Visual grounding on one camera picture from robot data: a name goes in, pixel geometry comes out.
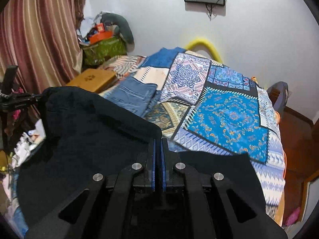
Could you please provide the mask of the yellow foam tube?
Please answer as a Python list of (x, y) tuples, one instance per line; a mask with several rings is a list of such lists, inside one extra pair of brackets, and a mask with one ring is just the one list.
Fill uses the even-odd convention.
[(214, 45), (206, 38), (196, 37), (195, 39), (190, 41), (184, 48), (186, 50), (193, 51), (194, 48), (197, 48), (197, 47), (205, 48), (210, 53), (210, 55), (213, 57), (213, 60), (215, 60), (221, 64), (223, 63), (223, 61), (220, 57), (220, 54), (218, 53), (218, 51), (216, 50)]

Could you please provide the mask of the brown wooden lap desk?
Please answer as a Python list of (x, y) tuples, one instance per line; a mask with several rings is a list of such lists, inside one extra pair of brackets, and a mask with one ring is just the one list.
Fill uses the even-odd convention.
[(114, 71), (86, 69), (66, 85), (79, 87), (93, 93), (100, 93), (116, 80), (117, 77)]

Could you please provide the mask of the orange box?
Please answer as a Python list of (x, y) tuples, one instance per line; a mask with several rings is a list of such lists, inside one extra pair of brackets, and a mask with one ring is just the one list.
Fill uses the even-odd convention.
[(95, 43), (100, 42), (104, 39), (109, 39), (112, 36), (113, 36), (112, 31), (99, 32), (99, 33), (96, 33), (96, 34), (90, 36), (89, 41), (90, 41), (90, 44), (95, 44)]

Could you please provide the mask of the grey backpack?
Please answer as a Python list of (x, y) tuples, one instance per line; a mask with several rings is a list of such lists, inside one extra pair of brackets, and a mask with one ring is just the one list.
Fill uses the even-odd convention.
[(286, 82), (279, 81), (268, 88), (267, 93), (274, 110), (282, 116), (289, 96), (288, 84)]

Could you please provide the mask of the green patterned bag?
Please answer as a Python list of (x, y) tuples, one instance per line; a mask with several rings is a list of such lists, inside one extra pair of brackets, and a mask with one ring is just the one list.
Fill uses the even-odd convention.
[(97, 66), (115, 56), (127, 55), (125, 42), (119, 37), (101, 40), (90, 46), (82, 47), (84, 64)]

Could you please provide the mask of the blue patchwork bedspread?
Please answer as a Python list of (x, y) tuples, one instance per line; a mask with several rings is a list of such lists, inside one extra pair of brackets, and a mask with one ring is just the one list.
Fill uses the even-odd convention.
[(151, 56), (115, 56), (100, 68), (157, 84), (160, 99), (144, 117), (157, 125), (174, 152), (249, 158), (265, 211), (275, 217), (284, 192), (286, 159), (276, 111), (263, 88), (213, 59), (183, 48)]

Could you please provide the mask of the striped pink curtain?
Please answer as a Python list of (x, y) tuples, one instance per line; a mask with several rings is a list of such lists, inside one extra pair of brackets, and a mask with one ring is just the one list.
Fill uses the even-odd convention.
[(9, 0), (1, 12), (1, 75), (17, 65), (27, 92), (63, 86), (82, 69), (76, 30), (85, 0)]

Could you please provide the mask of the black pants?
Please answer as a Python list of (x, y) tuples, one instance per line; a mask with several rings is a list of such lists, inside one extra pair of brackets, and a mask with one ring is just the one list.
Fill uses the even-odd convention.
[[(26, 238), (233, 238), (230, 212), (243, 225), (265, 211), (246, 155), (169, 148), (162, 188), (158, 126), (98, 94), (48, 88), (38, 102), (46, 138), (22, 164), (17, 196)], [(156, 140), (155, 190), (147, 156)]]

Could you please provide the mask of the folded blue jeans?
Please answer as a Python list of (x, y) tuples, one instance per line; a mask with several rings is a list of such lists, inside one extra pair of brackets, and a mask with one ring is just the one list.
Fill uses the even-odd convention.
[(139, 117), (145, 117), (160, 99), (157, 84), (142, 83), (130, 76), (102, 97)]

